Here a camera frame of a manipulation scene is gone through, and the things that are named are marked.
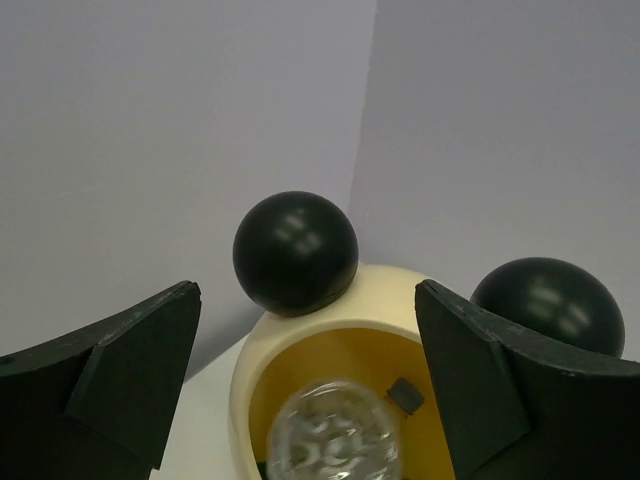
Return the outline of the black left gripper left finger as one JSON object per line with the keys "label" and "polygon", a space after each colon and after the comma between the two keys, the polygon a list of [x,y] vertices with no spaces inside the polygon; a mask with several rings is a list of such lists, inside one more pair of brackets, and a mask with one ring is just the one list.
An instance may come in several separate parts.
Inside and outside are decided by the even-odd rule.
{"label": "black left gripper left finger", "polygon": [[4,479],[147,479],[160,468],[201,314],[182,281],[1,358]]}

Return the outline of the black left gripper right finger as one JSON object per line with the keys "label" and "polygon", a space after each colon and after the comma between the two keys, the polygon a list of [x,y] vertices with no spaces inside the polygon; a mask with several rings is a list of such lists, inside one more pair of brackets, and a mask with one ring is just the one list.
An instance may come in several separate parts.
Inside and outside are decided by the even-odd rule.
{"label": "black left gripper right finger", "polygon": [[459,479],[635,479],[639,366],[490,313],[433,280],[417,325]]}

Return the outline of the clear blue-label bottle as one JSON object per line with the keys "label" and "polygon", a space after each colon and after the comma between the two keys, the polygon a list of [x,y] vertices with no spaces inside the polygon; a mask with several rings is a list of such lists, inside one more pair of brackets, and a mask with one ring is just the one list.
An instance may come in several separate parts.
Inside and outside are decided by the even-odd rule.
{"label": "clear blue-label bottle", "polygon": [[289,396],[266,440],[269,479],[401,479],[400,424],[368,387],[313,382]]}

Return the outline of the blue-cap water bottle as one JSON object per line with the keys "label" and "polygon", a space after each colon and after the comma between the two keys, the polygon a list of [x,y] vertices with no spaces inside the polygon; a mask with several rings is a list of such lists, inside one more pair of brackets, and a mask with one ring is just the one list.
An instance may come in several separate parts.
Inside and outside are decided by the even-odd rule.
{"label": "blue-cap water bottle", "polygon": [[398,377],[387,389],[386,399],[404,417],[413,416],[424,404],[424,395],[404,377]]}

